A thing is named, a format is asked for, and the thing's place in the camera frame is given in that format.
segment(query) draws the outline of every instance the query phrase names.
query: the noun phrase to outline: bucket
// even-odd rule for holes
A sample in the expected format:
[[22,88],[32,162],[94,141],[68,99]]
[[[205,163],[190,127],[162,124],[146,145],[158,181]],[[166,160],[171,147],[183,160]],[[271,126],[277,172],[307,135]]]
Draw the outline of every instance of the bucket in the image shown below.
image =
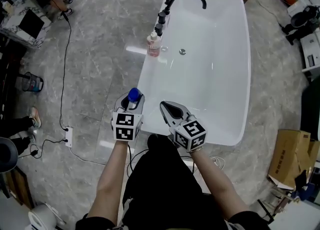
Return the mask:
[[44,86],[44,80],[30,72],[27,72],[22,77],[21,88],[23,91],[40,92]]

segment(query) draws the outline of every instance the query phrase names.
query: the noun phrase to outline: drain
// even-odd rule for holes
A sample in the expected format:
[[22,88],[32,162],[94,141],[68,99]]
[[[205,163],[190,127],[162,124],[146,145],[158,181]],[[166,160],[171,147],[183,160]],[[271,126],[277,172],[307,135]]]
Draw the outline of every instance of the drain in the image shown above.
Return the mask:
[[182,49],[179,50],[179,53],[180,53],[182,56],[184,56],[184,55],[186,54],[186,51],[182,48]]

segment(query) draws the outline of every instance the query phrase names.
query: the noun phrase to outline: box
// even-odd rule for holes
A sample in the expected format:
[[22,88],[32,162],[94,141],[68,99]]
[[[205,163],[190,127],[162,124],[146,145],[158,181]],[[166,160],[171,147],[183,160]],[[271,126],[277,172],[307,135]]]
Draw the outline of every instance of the box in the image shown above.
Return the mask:
[[278,131],[268,176],[279,187],[296,188],[295,178],[306,170],[307,182],[315,165],[320,142],[310,142],[310,133]]

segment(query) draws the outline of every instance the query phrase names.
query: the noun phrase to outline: power strip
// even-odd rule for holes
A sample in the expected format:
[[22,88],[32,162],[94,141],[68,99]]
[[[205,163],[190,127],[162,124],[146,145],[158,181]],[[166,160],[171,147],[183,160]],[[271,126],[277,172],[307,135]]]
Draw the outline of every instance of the power strip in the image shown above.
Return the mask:
[[65,142],[65,145],[69,148],[72,148],[74,129],[71,127],[68,127],[67,129],[68,131],[65,132],[65,138],[68,140],[68,142]]

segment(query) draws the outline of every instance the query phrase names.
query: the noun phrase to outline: marble floor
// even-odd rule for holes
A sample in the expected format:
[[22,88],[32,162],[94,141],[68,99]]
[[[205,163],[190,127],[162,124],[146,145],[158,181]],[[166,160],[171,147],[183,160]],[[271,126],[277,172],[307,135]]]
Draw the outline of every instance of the marble floor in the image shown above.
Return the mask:
[[[278,20],[289,21],[280,0],[258,0]],[[73,152],[86,160],[105,163],[113,146],[110,130],[115,100],[137,86],[144,55],[128,47],[146,48],[146,37],[153,29],[162,0],[74,0],[75,13],[66,60],[62,104],[64,125],[74,128]],[[234,147],[205,145],[208,155],[225,159],[224,172],[242,199],[252,204],[268,193],[266,180],[277,130],[300,126],[301,93],[307,85],[301,73],[298,45],[291,46],[274,15],[257,0],[245,4],[251,44],[251,90],[245,133]],[[18,91],[16,117],[23,117],[36,106],[42,127],[36,144],[45,139],[61,140],[59,126],[64,53],[69,35],[67,22],[54,22],[37,51],[23,59],[21,72],[30,71],[44,78],[38,93]],[[146,148],[148,133],[140,133],[134,154]],[[25,157],[18,166],[27,174],[36,202],[55,207],[73,229],[88,212],[103,167],[79,161],[62,144],[46,143],[41,159]],[[195,174],[204,191],[199,172]]]

